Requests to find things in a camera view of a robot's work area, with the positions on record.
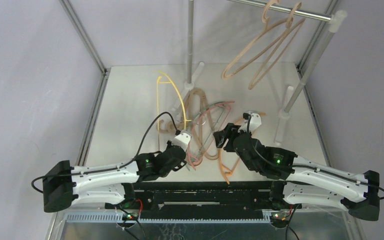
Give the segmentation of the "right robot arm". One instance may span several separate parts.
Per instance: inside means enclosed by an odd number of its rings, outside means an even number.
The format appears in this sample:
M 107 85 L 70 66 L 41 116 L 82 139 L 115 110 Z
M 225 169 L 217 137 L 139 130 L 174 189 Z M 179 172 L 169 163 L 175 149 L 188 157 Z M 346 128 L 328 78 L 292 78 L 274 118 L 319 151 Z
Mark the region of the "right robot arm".
M 273 180 L 269 203 L 325 205 L 351 216 L 378 221 L 380 174 L 373 170 L 350 173 L 308 160 L 280 147 L 264 146 L 250 128 L 228 123 L 213 133 L 216 148 L 236 153 L 249 171 Z

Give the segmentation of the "yellow wire hanger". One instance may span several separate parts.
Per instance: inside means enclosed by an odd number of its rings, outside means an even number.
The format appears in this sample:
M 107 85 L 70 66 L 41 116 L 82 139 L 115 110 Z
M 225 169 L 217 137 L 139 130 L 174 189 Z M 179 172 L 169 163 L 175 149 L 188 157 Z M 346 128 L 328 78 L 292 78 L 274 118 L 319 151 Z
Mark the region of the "yellow wire hanger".
M 173 80 L 163 71 L 160 71 L 160 70 L 157 70 L 156 71 L 159 76 L 157 77 L 156 79 L 156 112 L 158 114 L 161 113 L 160 111 L 160 100 L 159 100 L 159 97 L 160 97 L 160 85 L 163 85 L 163 84 L 170 84 L 172 86 L 172 88 L 175 90 L 176 94 L 177 94 L 177 98 L 179 100 L 179 104 L 181 106 L 181 109 L 182 109 L 182 115 L 181 115 L 181 118 L 183 118 L 182 120 L 182 124 L 183 124 L 183 130 L 186 130 L 187 129 L 187 125 L 189 122 L 191 122 L 190 119 L 188 119 L 186 117 L 186 107 L 185 107 L 185 103 L 184 103 L 184 97 L 182 97 L 177 85 L 173 82 Z

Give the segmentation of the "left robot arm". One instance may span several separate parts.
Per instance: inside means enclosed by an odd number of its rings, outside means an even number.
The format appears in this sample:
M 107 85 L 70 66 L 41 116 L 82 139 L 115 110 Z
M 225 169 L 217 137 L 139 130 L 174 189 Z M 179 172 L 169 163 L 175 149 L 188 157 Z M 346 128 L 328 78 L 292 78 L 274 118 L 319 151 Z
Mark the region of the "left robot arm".
M 54 213 L 90 203 L 120 204 L 129 209 L 137 200 L 132 185 L 181 169 L 188 145 L 188 141 L 169 140 L 164 151 L 141 153 L 130 163 L 85 167 L 60 161 L 42 179 L 43 210 Z

